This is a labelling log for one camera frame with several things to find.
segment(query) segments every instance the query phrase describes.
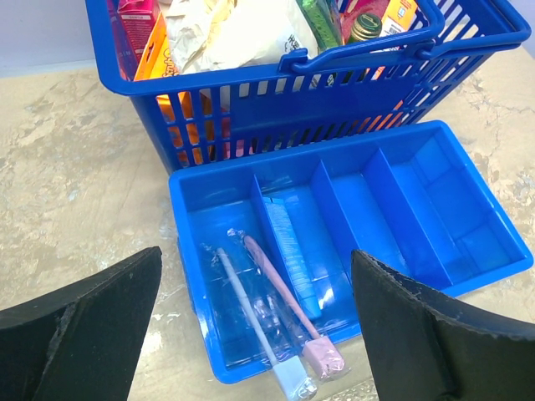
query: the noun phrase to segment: orange box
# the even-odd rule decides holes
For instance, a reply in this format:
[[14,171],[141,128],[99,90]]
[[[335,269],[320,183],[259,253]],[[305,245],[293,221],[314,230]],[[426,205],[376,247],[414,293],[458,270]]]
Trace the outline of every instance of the orange box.
[[[167,42],[166,34],[166,21],[163,15],[160,14],[152,33],[150,34],[149,41],[145,46],[145,51],[135,73],[134,81],[140,81],[144,79],[157,79],[172,77],[178,75],[178,70],[175,64],[171,60],[171,51],[169,50],[169,44]],[[190,94],[187,92],[180,92],[178,99],[181,103],[182,115],[185,119],[193,118],[193,108],[191,107]],[[171,106],[169,96],[167,94],[161,94],[156,97],[158,105],[160,106],[161,113],[167,122],[172,123],[176,121],[175,113]],[[201,94],[202,112],[203,114],[211,114],[211,102],[210,100]],[[206,125],[206,137],[208,140],[213,140],[214,131],[213,124]],[[187,134],[192,145],[199,143],[199,133],[195,124],[188,124],[186,126]],[[173,144],[177,147],[183,146],[183,140],[178,127],[170,127],[169,131],[173,134]],[[197,164],[202,163],[202,152],[196,148],[193,150],[193,156]],[[187,156],[185,154],[179,155],[179,159],[183,163],[187,163]]]
[[[383,15],[383,29],[380,37],[394,35],[396,33],[407,32],[412,24],[412,20],[418,10],[418,4],[415,0],[390,0]],[[384,52],[397,50],[398,48],[386,48]],[[385,70],[385,67],[379,67],[375,71],[373,79],[377,79]]]

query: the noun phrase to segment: marble surface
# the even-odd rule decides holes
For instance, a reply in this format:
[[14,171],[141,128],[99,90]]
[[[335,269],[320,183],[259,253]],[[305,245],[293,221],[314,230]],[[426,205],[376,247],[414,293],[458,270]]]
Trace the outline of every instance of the marble surface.
[[[497,54],[427,116],[457,133],[531,249],[534,67],[523,49]],[[0,104],[0,309],[157,245],[163,276],[129,399],[282,399],[270,373],[232,386],[212,375],[181,270],[167,174],[129,100],[104,89],[94,70],[80,70],[0,80]],[[534,270],[463,299],[535,322]],[[352,371],[316,399],[377,399],[362,340],[341,352]]]

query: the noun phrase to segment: blue plastic tray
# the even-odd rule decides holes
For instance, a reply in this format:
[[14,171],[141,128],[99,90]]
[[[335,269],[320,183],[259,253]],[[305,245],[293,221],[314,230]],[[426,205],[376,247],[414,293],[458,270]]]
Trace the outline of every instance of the blue plastic tray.
[[[314,323],[335,343],[360,334],[353,249],[451,296],[532,265],[505,211],[441,122],[181,170],[170,187],[193,309],[224,383],[266,366],[247,321],[232,314],[239,305],[205,246],[224,247],[238,265],[251,263],[227,236],[229,228],[245,230],[288,279],[263,195],[286,201],[322,309]],[[250,266],[240,268],[246,274]]]

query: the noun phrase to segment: plastic basket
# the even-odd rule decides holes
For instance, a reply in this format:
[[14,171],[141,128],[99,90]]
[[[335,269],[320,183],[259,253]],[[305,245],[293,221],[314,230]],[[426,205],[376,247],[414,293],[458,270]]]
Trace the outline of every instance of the plastic basket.
[[[494,52],[518,47],[531,33],[508,0],[417,0],[408,33],[333,48],[313,60],[298,49],[279,64],[133,82],[134,57],[116,2],[86,1],[100,80],[130,96],[169,172],[415,123]],[[377,52],[393,47],[400,49]],[[211,110],[203,110],[202,90],[211,95]],[[231,96],[224,110],[223,90]],[[192,115],[182,113],[182,92]],[[173,120],[158,106],[162,94],[170,97]],[[199,134],[193,143],[189,124]]]

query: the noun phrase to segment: plastic bag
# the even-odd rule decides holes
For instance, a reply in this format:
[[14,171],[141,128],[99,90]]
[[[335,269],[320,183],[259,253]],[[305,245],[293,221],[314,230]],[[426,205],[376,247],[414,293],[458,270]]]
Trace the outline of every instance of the plastic bag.
[[[166,15],[171,58],[180,74],[278,63],[318,42],[295,0],[174,0]],[[221,106],[229,109],[230,94]]]
[[[251,236],[244,236],[243,242],[256,265],[283,298],[286,307],[279,315],[288,330],[293,333],[293,340],[299,342],[304,358],[310,364],[318,378],[321,380],[332,380],[344,376],[349,370],[345,366],[345,361],[338,349],[336,349],[329,337],[321,336],[316,327],[308,320],[306,313],[293,296],[292,291],[280,277],[277,269],[270,262],[263,249]],[[288,316],[290,313],[288,309],[293,312],[293,315],[298,319],[300,324],[298,322],[296,323],[294,318]],[[301,326],[306,329],[308,335],[303,334]]]
[[[257,270],[243,246],[207,246],[206,249],[213,255],[211,269],[222,285],[219,292],[222,299],[217,303],[227,305],[215,312],[223,314],[226,323],[237,326],[242,336],[237,345],[242,363],[260,358],[273,368],[288,401],[311,399],[317,387],[279,320],[281,308],[285,306],[273,286]],[[223,327],[217,330],[220,336],[231,336]]]

